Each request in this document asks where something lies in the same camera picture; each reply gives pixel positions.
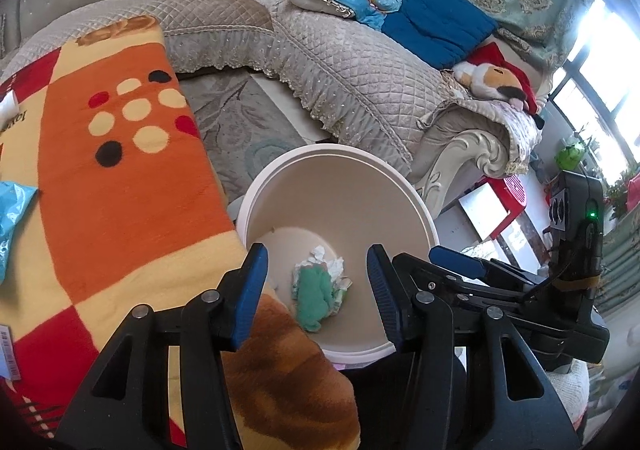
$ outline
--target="yellow dot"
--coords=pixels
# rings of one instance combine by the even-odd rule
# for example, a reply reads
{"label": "yellow dot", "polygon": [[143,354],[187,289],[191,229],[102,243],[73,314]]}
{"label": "yellow dot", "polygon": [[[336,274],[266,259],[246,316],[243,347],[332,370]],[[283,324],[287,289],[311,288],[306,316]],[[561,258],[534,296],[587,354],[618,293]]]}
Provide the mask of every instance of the yellow dot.
{"label": "yellow dot", "polygon": [[133,143],[143,153],[155,154],[162,151],[169,143],[169,134],[160,127],[147,125],[133,136]]}
{"label": "yellow dot", "polygon": [[141,85],[142,82],[137,78],[127,78],[125,81],[118,84],[116,91],[119,95],[124,95],[124,93],[129,93],[134,89],[139,88]]}
{"label": "yellow dot", "polygon": [[151,112],[151,102],[146,98],[136,98],[122,108],[122,116],[130,122],[138,122]]}
{"label": "yellow dot", "polygon": [[166,105],[167,107],[185,107],[187,105],[187,100],[184,98],[183,94],[180,93],[177,89],[162,89],[158,93],[158,101],[162,105]]}
{"label": "yellow dot", "polygon": [[106,111],[100,111],[89,123],[89,132],[93,136],[103,136],[111,131],[115,123],[115,117]]}

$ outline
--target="checkered blanket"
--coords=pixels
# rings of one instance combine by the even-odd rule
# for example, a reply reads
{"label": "checkered blanket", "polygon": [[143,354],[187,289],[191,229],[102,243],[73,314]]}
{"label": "checkered blanket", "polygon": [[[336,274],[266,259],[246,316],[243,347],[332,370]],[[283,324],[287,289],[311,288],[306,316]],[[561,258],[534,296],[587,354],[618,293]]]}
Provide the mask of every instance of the checkered blanket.
{"label": "checkered blanket", "polygon": [[[15,74],[20,114],[0,135],[3,179],[39,193],[0,286],[22,379],[2,382],[37,432],[65,407],[130,309],[184,305],[238,268],[245,250],[154,18],[67,42]],[[252,335],[224,358],[245,448],[350,449],[349,382],[266,290]],[[184,445],[177,350],[171,438]]]}

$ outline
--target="red stool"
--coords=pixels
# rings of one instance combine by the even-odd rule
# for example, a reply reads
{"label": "red stool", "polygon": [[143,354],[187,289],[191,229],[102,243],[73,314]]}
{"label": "red stool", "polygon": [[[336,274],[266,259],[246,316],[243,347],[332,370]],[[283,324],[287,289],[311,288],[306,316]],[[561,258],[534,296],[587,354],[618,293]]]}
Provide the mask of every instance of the red stool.
{"label": "red stool", "polygon": [[504,179],[484,177],[480,185],[484,183],[488,183],[491,188],[494,189],[495,195],[500,200],[500,203],[502,203],[502,206],[509,212],[507,217],[491,232],[490,237],[495,240],[498,235],[524,211],[524,208],[527,206],[527,193],[524,191],[522,182],[516,175],[510,175]]}

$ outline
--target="blue package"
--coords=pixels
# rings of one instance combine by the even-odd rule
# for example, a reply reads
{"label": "blue package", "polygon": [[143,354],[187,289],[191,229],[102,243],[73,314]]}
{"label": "blue package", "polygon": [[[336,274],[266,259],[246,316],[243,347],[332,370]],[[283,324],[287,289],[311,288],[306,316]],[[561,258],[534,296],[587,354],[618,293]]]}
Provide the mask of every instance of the blue package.
{"label": "blue package", "polygon": [[0,181],[0,206],[2,207],[0,215],[0,284],[4,281],[6,274],[15,226],[22,219],[37,190],[33,186],[18,185],[12,181]]}

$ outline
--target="sofa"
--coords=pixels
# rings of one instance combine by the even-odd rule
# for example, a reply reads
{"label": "sofa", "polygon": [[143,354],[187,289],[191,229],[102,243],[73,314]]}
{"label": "sofa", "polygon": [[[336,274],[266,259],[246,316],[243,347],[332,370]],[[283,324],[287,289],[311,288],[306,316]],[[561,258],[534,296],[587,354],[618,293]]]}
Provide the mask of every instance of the sofa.
{"label": "sofa", "polygon": [[[310,96],[305,94],[308,84],[288,76],[286,63],[278,56],[284,50],[280,46],[291,39],[283,35],[287,33],[286,21],[279,21],[278,12],[291,12],[286,2],[223,0],[220,5],[216,1],[0,0],[0,82],[70,37],[136,12],[147,12],[161,21],[176,72],[249,66],[280,78],[338,141],[363,148],[398,169],[415,186],[434,217],[483,175],[504,177],[526,172],[529,153],[540,141],[532,120],[517,116],[501,103],[456,98],[463,88],[450,74],[433,70],[400,45],[388,44],[388,54],[396,62],[404,62],[403,66],[410,64],[408,71],[413,74],[399,79],[399,90],[388,95],[378,90],[372,96],[347,80],[339,65],[329,66],[320,59],[319,69],[327,75],[327,85],[316,88],[316,94]],[[212,5],[227,5],[232,11],[211,14]],[[305,21],[318,17],[305,14],[299,18]],[[499,40],[488,40],[498,42],[507,60],[529,75],[543,99],[550,90],[548,74],[524,64]],[[385,72],[378,74],[379,78],[385,76]],[[409,105],[405,105],[407,95],[411,98]],[[355,121],[349,122],[332,109],[336,102],[346,101],[359,106],[353,112],[366,118],[364,122],[369,125],[365,129],[358,129]],[[429,123],[420,127],[417,118],[425,111],[429,112]]]}

